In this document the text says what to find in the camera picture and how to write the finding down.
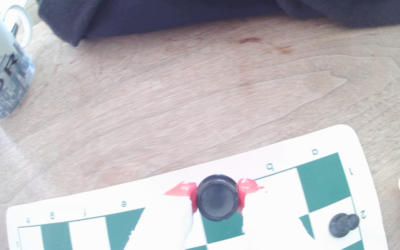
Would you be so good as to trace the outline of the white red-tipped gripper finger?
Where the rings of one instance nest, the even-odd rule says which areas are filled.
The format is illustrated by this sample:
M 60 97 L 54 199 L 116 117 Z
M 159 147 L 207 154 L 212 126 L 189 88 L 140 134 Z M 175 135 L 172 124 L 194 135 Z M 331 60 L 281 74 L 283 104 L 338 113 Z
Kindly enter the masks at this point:
M 253 179 L 237 182 L 238 211 L 242 231 L 252 250 L 321 250 L 322 246 L 305 230 L 301 220 L 279 204 L 279 196 Z
M 143 210 L 125 250 L 185 250 L 197 210 L 197 184 L 182 181 Z

